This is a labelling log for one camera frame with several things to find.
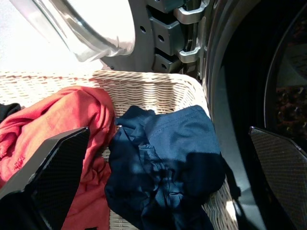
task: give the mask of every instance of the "laundry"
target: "laundry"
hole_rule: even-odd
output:
[[[132,106],[110,143],[109,207],[141,230],[212,230],[202,209],[225,172],[200,106],[155,115]]]
[[[9,105],[0,104],[0,123],[9,115],[18,112],[19,110],[21,110],[21,107],[18,103]]]
[[[91,134],[79,188],[62,229],[109,230],[104,187],[110,168],[95,156],[108,146],[116,126],[111,98],[103,89],[68,87],[7,117],[0,124],[0,188],[44,140],[80,127],[89,127]]]

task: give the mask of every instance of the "wicker laundry basket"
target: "wicker laundry basket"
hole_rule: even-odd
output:
[[[163,114],[198,104],[208,112],[201,85],[188,76],[119,71],[97,71],[93,75],[0,72],[0,103],[19,103],[29,107],[72,85],[105,89],[113,99],[117,116],[123,115],[131,105]],[[103,153],[106,159],[108,155],[108,150]],[[214,229],[238,229],[227,180],[218,192],[212,194],[203,208]],[[136,228],[111,212],[110,229]]]

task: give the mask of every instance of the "metal hinge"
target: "metal hinge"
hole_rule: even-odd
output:
[[[205,32],[206,32],[205,9],[209,5],[209,3],[210,3],[210,0],[202,0],[200,7],[192,11],[186,11],[183,7],[179,7],[174,10],[174,16],[182,24],[198,23],[198,35],[197,35],[197,43],[196,43],[195,48],[191,51],[181,50],[177,54],[179,60],[182,63],[195,62],[199,59],[200,54],[203,53],[203,49],[205,46],[204,39],[205,39]]]

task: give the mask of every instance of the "blue clothing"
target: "blue clothing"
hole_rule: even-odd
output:
[[[109,207],[140,230],[211,230],[202,209],[225,172],[211,120],[200,106],[155,115],[132,106],[109,149]]]

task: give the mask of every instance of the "woven wicker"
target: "woven wicker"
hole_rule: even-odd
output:
[[[118,71],[97,71],[93,75],[0,72],[0,103],[19,103],[28,107],[72,85],[105,89],[112,97],[117,116],[123,115],[131,105],[164,114],[198,104],[208,113],[201,85],[188,76]],[[108,159],[109,151],[105,151],[103,156]],[[214,229],[238,229],[226,180],[203,208]],[[111,212],[110,229],[136,228]]]

